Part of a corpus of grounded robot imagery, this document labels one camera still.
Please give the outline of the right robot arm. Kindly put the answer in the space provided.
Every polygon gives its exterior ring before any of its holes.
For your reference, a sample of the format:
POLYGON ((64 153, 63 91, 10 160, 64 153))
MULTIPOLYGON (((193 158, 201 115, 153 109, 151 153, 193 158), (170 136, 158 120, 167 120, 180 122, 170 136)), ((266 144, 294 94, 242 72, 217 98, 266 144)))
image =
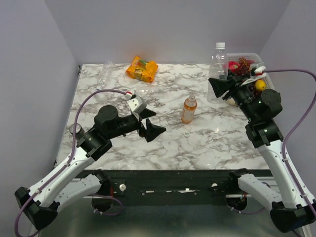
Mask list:
POLYGON ((228 190, 250 194, 269 211, 272 222, 282 233, 315 222, 316 199, 299 177, 285 139, 274 122, 274 117, 282 111, 280 93, 264 89, 255 96, 245 77, 208 81, 216 97, 232 98, 248 119, 246 135, 264 158, 279 188, 277 193, 246 169, 240 169, 230 174, 228 190))

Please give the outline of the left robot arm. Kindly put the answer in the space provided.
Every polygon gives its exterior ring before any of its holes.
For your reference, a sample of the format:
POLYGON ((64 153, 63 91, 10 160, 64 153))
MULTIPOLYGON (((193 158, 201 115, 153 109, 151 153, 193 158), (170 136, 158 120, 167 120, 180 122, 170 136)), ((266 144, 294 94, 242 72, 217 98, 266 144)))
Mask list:
POLYGON ((82 197, 111 197, 112 183, 102 170, 93 171, 77 184, 72 180, 112 147, 111 139, 137 131, 140 137, 151 142, 166 132, 165 127, 151 123, 149 118, 155 115, 145 108, 140 115, 131 113, 120 117, 115 106, 103 106, 94 117, 94 126, 76 134, 72 151, 63 162, 36 184, 15 191, 20 213, 40 231, 50 225, 64 207, 82 197))

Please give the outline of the orange juice bottle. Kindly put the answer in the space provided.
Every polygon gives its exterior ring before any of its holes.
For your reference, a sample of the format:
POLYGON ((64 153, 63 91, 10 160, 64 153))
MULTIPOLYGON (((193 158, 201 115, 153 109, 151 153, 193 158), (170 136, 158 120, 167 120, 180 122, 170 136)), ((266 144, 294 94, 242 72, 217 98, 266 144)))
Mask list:
POLYGON ((197 100, 196 97, 191 94, 186 100, 184 101, 183 104, 183 109, 181 113, 181 121, 184 124, 189 124, 193 121, 194 119, 194 113, 197 108, 197 100))

